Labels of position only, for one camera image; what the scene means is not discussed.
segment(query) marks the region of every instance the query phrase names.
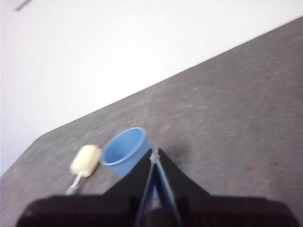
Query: blue cup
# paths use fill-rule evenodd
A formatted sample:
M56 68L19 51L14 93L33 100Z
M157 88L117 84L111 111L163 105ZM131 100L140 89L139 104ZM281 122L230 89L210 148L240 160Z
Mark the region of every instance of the blue cup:
M153 149L143 128L130 128L113 137L104 147L101 164L119 177L127 175L149 149Z

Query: foam sponge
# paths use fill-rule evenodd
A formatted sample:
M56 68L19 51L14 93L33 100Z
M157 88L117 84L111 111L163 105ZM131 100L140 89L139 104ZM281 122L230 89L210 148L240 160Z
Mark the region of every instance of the foam sponge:
M83 146L71 163L73 174L81 173L81 177L89 177L99 163L102 150L96 145Z

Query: gray table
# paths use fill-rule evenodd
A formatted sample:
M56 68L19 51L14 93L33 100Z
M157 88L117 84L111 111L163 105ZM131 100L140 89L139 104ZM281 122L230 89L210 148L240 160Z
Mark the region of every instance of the gray table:
M283 201L303 223L303 17L38 138L1 178L1 226L64 193L81 146L134 126L210 193ZM117 181L99 166L82 192Z

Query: cup rim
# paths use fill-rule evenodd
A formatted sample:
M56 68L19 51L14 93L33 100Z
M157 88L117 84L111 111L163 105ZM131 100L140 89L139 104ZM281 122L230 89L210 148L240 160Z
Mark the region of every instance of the cup rim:
M127 131L134 130L134 129L139 130L140 133L141 133L141 136L140 136L139 141L136 144L136 146L134 146L134 148L126 156L124 156L122 159L120 159L120 160L118 160L116 162L111 162L111 163L107 162L105 160L105 155L106 155L106 153L108 151L109 145L113 141L115 141L118 137L120 137L122 134L126 133ZM129 129L126 129L126 130L120 132L119 134L115 135L103 148L103 153L102 153L102 157L101 157L101 164L103 164L105 166L113 166L113 165L119 164L121 162L124 162L125 160L127 160L128 158L130 158L135 153L135 151L143 144L145 137L146 137L146 131L143 128L140 128L140 127L129 128Z

